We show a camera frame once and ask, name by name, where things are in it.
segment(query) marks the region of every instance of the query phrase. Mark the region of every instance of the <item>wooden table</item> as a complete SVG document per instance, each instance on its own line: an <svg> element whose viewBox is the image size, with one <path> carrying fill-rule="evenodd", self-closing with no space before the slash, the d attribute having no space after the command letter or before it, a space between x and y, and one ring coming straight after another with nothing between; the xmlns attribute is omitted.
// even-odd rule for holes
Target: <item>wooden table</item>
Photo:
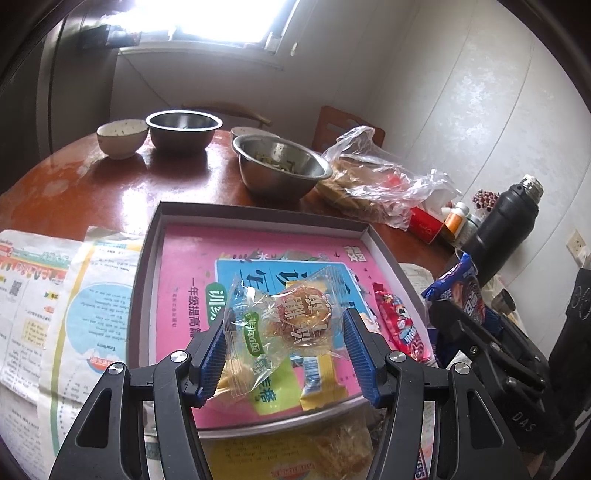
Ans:
<svg viewBox="0 0 591 480"><path fill-rule="evenodd" d="M21 230L83 240L89 226L142 235L158 202L218 203L341 214L314 190L295 203L251 196L240 177L230 133L218 130L207 150L174 158L154 149L149 137L132 158L112 160L88 135L46 158L0 196L0 232ZM449 252L410 233L376 225L399 262L441 273Z"/></svg>

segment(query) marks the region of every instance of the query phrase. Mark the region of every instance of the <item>metal bowl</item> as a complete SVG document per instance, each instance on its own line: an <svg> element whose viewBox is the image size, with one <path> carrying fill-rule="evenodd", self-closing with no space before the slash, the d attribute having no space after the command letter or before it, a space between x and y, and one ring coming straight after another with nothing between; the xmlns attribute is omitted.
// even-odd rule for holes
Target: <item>metal bowl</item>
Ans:
<svg viewBox="0 0 591 480"><path fill-rule="evenodd" d="M320 180L332 176L324 158L295 142L267 135L241 135L233 147L240 158L244 185L255 195L272 200L301 199ZM261 161L269 158L291 171L282 171Z"/></svg>
<svg viewBox="0 0 591 480"><path fill-rule="evenodd" d="M150 126L150 136L156 148L177 155L190 155L205 150L223 122L205 112L169 110L152 113L146 123Z"/></svg>

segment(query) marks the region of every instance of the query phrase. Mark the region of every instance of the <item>thermos lid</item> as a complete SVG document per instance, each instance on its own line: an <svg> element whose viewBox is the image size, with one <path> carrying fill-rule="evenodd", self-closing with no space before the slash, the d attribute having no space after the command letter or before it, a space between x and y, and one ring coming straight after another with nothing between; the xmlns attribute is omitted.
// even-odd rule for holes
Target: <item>thermos lid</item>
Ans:
<svg viewBox="0 0 591 480"><path fill-rule="evenodd" d="M499 313L509 315L515 311L515 300L504 288L492 299L491 307Z"/></svg>
<svg viewBox="0 0 591 480"><path fill-rule="evenodd" d="M532 175L525 175L520 182L529 198L537 205L544 194L542 184Z"/></svg>

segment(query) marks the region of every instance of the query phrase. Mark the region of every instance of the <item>biscuit package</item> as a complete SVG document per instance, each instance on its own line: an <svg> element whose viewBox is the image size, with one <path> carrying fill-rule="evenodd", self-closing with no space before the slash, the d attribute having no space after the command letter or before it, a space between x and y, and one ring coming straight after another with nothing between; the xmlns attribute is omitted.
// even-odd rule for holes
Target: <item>biscuit package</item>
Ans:
<svg viewBox="0 0 591 480"><path fill-rule="evenodd" d="M345 284L335 267L290 283L277 295L245 286L237 278L224 313L226 370L234 397L260 385L292 356L339 356Z"/></svg>
<svg viewBox="0 0 591 480"><path fill-rule="evenodd" d="M467 253L464 252L459 260L455 267L433 282L421 295L427 301L451 300L478 325L482 325L486 312L476 278L478 272Z"/></svg>
<svg viewBox="0 0 591 480"><path fill-rule="evenodd" d="M417 362L427 362L430 353L402 300L387 291L381 283L374 283L375 301L396 350L410 355Z"/></svg>

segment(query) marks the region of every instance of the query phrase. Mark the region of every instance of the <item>red candy wrapper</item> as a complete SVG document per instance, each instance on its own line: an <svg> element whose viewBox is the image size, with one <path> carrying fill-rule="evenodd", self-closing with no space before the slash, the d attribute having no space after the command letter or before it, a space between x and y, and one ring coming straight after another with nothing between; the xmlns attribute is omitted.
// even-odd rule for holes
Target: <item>red candy wrapper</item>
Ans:
<svg viewBox="0 0 591 480"><path fill-rule="evenodd" d="M428 361L423 341L402 300L386 291L381 283L374 283L374 295L386 330L396 349L410 355L417 362Z"/></svg>

